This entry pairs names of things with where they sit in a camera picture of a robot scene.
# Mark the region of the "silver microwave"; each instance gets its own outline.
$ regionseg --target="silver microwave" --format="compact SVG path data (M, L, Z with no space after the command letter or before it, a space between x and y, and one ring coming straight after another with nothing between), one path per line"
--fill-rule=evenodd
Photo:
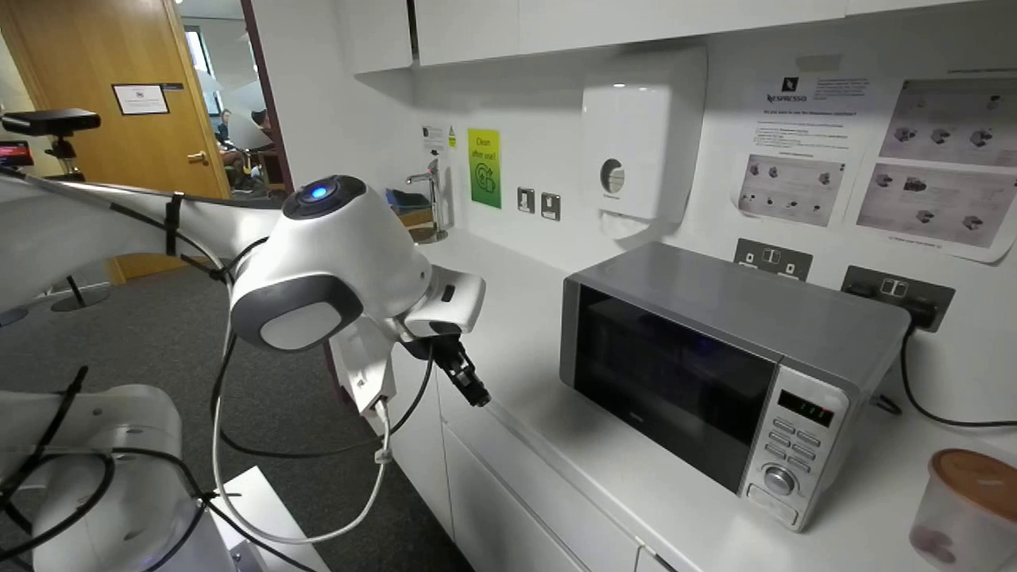
M645 246L566 279L564 383L790 532L835 479L910 316Z

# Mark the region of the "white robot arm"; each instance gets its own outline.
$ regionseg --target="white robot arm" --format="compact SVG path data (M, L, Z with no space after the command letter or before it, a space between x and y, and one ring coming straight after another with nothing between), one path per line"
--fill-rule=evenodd
M229 321L243 341L266 351L326 342L362 417L394 395L394 342L436 360L471 404L487 404L458 342L481 316L483 279L432 266L385 201L357 178L311 180L284 209L0 178L0 247L0 316L93 260L182 253L229 286Z

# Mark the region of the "container lid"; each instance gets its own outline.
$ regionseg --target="container lid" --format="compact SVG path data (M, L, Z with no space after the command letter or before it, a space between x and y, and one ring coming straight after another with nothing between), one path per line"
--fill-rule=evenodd
M962 499L992 514L1017 523L1017 466L966 453L947 449L932 458L932 471Z

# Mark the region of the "microwave door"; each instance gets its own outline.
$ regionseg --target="microwave door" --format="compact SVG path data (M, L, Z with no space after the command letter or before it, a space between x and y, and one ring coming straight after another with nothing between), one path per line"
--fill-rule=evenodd
M574 388L739 492L777 367L606 297L586 297Z

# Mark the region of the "green sign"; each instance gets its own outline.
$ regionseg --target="green sign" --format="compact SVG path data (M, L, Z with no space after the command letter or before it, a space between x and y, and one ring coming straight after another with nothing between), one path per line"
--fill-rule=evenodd
M502 136L498 130L471 130L471 196L502 209Z

